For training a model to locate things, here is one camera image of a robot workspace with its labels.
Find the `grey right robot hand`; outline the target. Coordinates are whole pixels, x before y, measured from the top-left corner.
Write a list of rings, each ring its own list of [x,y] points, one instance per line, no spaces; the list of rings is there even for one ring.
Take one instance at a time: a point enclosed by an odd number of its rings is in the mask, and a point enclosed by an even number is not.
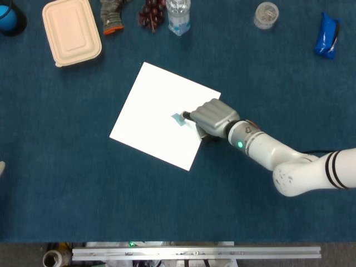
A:
[[[233,125],[240,121],[239,114],[222,101],[213,98],[192,112],[184,111],[179,122],[195,123],[198,136],[203,141],[226,139]]]

